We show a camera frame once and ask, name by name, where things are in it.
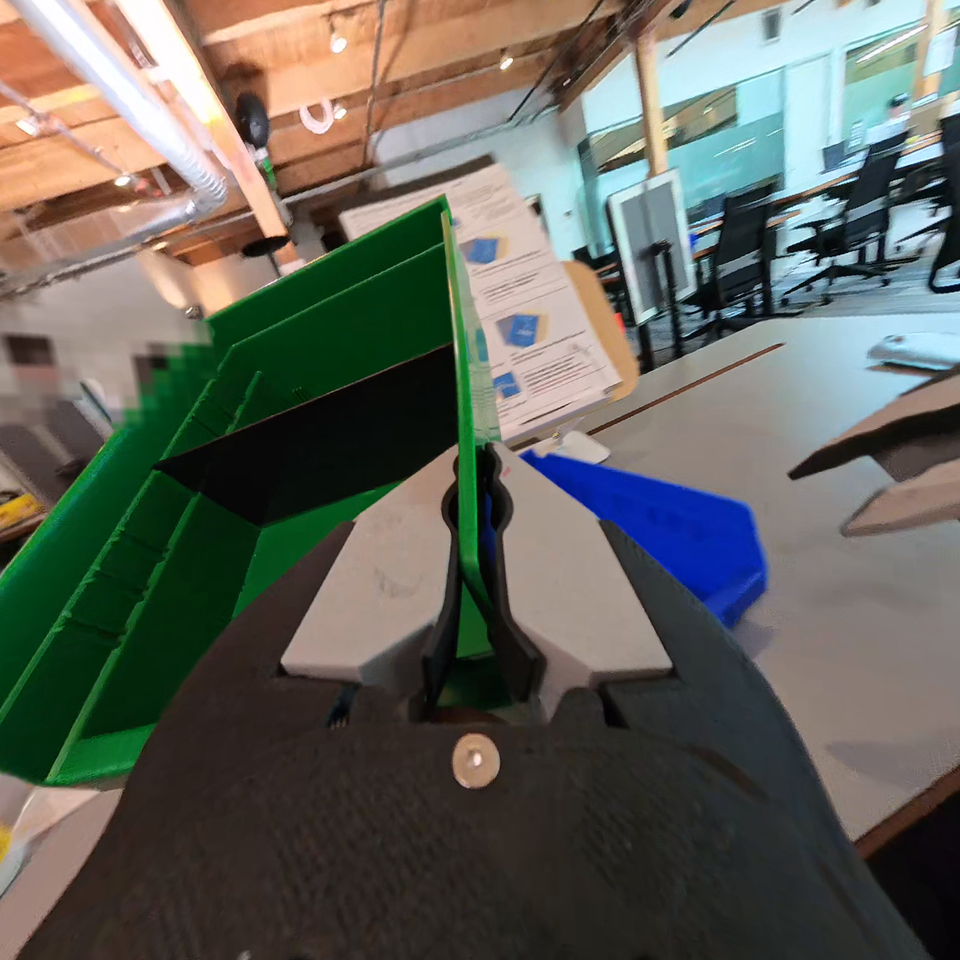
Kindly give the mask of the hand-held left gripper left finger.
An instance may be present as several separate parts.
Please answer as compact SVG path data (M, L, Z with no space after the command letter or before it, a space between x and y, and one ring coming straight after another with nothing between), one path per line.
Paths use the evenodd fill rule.
M363 510L282 654L297 677L436 704L457 650L457 447Z

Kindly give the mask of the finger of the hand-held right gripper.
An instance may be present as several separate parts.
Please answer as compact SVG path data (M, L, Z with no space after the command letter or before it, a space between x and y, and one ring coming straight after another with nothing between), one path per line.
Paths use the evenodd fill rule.
M959 520L959 481L926 476L890 486L864 502L842 525L844 538L883 535Z
M959 370L943 370L897 396L809 454L787 475L797 481L909 444L958 435Z

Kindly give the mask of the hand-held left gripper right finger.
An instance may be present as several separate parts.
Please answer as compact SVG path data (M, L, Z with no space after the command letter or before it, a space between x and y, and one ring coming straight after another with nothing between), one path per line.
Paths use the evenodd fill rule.
M571 690L673 663L598 517L504 443L484 450L490 637L511 696L554 714Z

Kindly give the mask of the blue plastic bin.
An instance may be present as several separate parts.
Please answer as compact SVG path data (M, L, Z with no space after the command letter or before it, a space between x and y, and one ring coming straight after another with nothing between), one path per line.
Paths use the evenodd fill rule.
M745 503L604 464L521 454L601 521L622 529L726 626L766 592L768 564Z

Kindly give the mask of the green plastic bin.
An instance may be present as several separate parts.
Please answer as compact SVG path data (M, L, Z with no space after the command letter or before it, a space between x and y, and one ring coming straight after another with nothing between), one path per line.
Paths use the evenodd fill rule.
M435 199L222 310L169 361L2 573L1 767L128 774L245 608L400 483L257 527L162 460L455 343L470 306Z

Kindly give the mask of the white flat object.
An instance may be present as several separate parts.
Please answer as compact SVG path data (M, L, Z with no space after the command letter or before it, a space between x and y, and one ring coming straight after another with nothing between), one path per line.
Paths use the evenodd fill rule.
M942 373L959 365L959 334L914 332L884 337L867 352L876 365Z

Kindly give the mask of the black bin divider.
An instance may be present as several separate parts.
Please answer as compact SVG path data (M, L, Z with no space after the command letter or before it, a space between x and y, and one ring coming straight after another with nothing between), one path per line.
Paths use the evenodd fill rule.
M265 527L401 483L457 441L449 343L154 468Z

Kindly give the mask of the group of black office chairs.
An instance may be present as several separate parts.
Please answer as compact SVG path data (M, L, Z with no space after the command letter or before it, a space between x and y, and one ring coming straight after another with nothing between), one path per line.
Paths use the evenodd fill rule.
M951 152L958 151L958 111L954 114L942 117L939 121L939 144L941 152L938 157L931 157L923 163L915 163L913 166L898 167L894 174L903 174L904 177L912 176L921 171L922 167L933 167L935 164L944 161ZM693 250L692 258L694 267L697 268L697 288L687 299L690 303L696 300L700 294L706 294L705 301L700 304L702 310L703 324L684 333L681 329L679 304L674 297L674 275L669 253L665 248L661 249L663 254L663 267L666 273L667 283L669 285L669 313L673 336L672 350L674 358L683 357L685 354L685 344L690 340L696 340L706 337L708 334L716 333L717 336L727 330L729 325L722 317L723 309L726 306L737 302L752 303L753 294L760 289L763 295L763 317L761 319L773 316L771 294L771 266L775 259L776 230L782 222L786 222L783 217L779 219L774 217L770 219L768 214L774 207L772 194L769 194L767 188L757 188L753 191L747 191L742 196L730 196L725 200L725 210L719 225L714 224L706 232L708 234L717 234L717 241L712 246L706 246L699 252ZM884 226L879 232L870 234L862 242L857 241L856 247L858 256L864 255L866 247L877 241L877 259L871 265L860 263L859 266L836 268L837 275L843 276L862 276L866 279L871 277L882 277L883 284L889 284L889 279L884 275L885 272L896 270L901 266L913 263L919 258L919 254L913 254L900 259L885 260L882 248L884 247L886 231L888 227ZM700 262L710 259L712 266L711 272L706 280L703 279ZM605 282L609 289L607 292L618 293L622 295L627 313L631 313L629 295L623 280L621 267L616 251L606 256L606 259L594 259L586 252L586 248L577 250L574 253L574 259L585 265L594 273L598 274L601 282Z

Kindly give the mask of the white framed grey panel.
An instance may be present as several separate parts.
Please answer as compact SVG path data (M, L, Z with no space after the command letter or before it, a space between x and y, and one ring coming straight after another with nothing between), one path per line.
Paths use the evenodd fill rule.
M662 249L669 254L674 298L697 288L680 172L670 169L606 198L606 216L634 320L639 326L669 306Z

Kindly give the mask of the white ceiling duct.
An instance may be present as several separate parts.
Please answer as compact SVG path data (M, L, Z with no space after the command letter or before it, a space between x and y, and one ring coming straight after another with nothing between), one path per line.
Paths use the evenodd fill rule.
M134 256L164 234L209 217L229 198L227 180L120 45L82 2L14 1L11 6L73 72L174 169L187 193L152 206L159 215L127 237L2 279L2 299L77 278Z

